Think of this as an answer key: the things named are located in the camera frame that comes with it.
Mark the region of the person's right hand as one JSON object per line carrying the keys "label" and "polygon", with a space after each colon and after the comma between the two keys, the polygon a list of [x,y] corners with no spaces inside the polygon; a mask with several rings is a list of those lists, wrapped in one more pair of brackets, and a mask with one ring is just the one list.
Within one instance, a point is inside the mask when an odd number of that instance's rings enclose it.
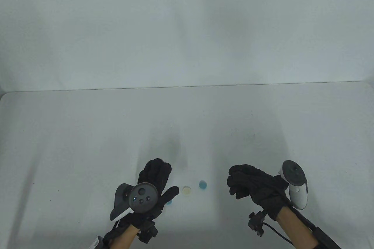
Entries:
{"label": "person's right hand", "polygon": [[228,174],[230,195],[236,199],[251,197],[272,220],[276,220],[282,208],[292,207],[285,194],[288,184],[280,175],[271,176],[247,164],[232,166]]}

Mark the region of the person's left hand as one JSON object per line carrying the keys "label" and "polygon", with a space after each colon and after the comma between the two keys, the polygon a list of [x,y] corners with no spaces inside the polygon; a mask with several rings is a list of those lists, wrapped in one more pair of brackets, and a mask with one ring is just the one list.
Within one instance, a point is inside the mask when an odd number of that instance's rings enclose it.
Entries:
{"label": "person's left hand", "polygon": [[143,231],[145,228],[144,224],[157,218],[162,213],[164,206],[179,194],[179,187],[177,186],[164,190],[171,172],[172,166],[170,163],[156,158],[148,161],[144,169],[139,173],[137,183],[150,183],[155,186],[158,193],[158,201],[150,211],[132,213],[127,218],[128,222],[139,231]]}

